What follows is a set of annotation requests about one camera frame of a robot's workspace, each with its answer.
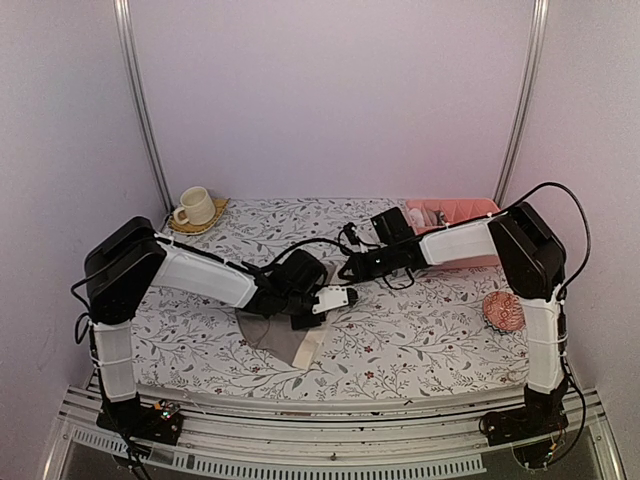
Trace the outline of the taupe underwear cream waistband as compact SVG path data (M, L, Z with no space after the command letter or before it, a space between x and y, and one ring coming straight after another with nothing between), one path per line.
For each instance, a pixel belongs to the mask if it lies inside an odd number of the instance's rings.
M243 339L251 348L267 352L299 370L311 368L328 334L325 323L319 327L294 330L286 315L278 314L265 319L241 310L235 313Z

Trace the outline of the grey boxer briefs white trim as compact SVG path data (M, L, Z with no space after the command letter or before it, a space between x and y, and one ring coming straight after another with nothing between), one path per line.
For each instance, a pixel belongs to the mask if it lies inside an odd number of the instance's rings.
M450 223L445 212L442 210L432 210L428 208L422 209L424 224L426 227L441 227Z

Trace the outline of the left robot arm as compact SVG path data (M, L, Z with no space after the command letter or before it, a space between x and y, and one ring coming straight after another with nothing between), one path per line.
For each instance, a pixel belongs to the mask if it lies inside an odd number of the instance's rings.
M100 427L153 439L175 436L169 403L205 408L211 398L320 399L330 394L326 362L298 369L244 338L239 321L282 320L310 311L335 277L323 243L247 267L238 241L230 259L125 222L83 262L71 295L82 305L73 338L97 376Z

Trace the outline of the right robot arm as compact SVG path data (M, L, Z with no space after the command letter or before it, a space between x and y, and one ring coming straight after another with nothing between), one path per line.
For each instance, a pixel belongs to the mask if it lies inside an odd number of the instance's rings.
M411 231L397 209L374 217L372 222L382 247L350 254L338 272L340 279L362 283L396 270L498 258L525 317L529 373L523 406L485 414L480 430L495 446L566 428L562 404L569 386L563 361L566 252L535 209L521 202L493 215L421 234Z

